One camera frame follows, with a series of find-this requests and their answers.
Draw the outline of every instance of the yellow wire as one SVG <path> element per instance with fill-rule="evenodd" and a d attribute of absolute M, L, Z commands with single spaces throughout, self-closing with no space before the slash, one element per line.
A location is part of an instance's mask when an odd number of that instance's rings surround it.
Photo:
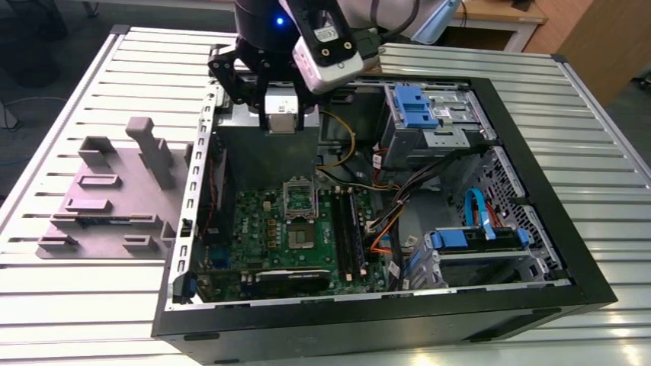
<path fill-rule="evenodd" d="M 346 121 L 342 120 L 342 118 L 337 114 L 334 114 L 333 112 L 329 112 L 329 111 L 321 111 L 321 113 L 335 118 L 337 122 L 339 122 L 342 126 L 345 126 L 346 130 L 349 131 L 349 135 L 350 135 L 349 155 L 341 161 L 334 162 L 333 164 L 317 166 L 318 169 L 330 169 L 330 168 L 335 168 L 337 166 L 342 165 L 350 159 L 350 157 L 355 154 L 355 132 L 354 132 L 354 129 L 350 128 L 350 125 L 346 123 Z"/>

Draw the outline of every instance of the gray 3d printed part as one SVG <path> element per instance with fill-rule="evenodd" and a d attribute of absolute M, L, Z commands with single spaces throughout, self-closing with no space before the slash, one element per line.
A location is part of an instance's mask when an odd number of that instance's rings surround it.
<path fill-rule="evenodd" d="M 84 140 L 84 164 L 39 240 L 39 257 L 166 258 L 177 237 L 187 149 L 170 151 L 152 128 L 146 117 L 127 125 L 140 149 L 116 149 L 104 136 Z"/>

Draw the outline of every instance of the green circuit board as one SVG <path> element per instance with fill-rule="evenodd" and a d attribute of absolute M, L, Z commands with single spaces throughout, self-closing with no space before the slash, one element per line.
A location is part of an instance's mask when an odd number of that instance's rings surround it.
<path fill-rule="evenodd" d="M 289 207 L 310 208 L 310 197 L 305 192 L 290 191 Z M 369 191 L 354 192 L 361 221 L 373 220 L 371 194 Z M 203 295 L 209 301 L 247 300 L 242 292 L 242 274 L 271 270 L 329 270 L 333 283 L 319 295 L 361 294 L 383 291 L 382 261 L 367 264 L 367 274 L 347 281 L 341 278 L 337 254 L 337 239 L 331 191 L 318 190 L 315 202 L 318 216 L 314 222 L 285 219 L 285 196 L 282 190 L 241 191 L 238 193 L 234 242 L 229 249 L 229 265 L 201 273 L 209 279 Z"/>

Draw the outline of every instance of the robotic arm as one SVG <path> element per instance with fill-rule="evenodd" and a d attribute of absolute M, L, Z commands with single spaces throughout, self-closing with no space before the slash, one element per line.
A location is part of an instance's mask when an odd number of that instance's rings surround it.
<path fill-rule="evenodd" d="M 302 130 L 306 113 L 374 65 L 381 46 L 403 32 L 413 40 L 434 43 L 459 4 L 461 0 L 414 0 L 403 23 L 393 27 L 407 8 L 402 0 L 237 0 L 238 41 L 211 49 L 209 68 L 234 103 L 247 103 L 259 114 L 263 130 L 270 129 L 270 82 L 293 82 L 297 130 Z M 370 22 L 371 27 L 354 30 L 347 18 L 363 27 Z M 378 24 L 393 30 L 379 34 Z M 253 79 L 235 72 L 237 59 Z"/>

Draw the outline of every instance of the open computer tower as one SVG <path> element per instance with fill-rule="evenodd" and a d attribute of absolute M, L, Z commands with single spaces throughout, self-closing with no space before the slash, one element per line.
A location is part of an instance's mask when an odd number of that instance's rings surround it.
<path fill-rule="evenodd" d="M 489 79 L 365 76 L 303 130 L 258 122 L 213 81 L 152 331 L 199 363 L 485 342 L 617 301 Z"/>

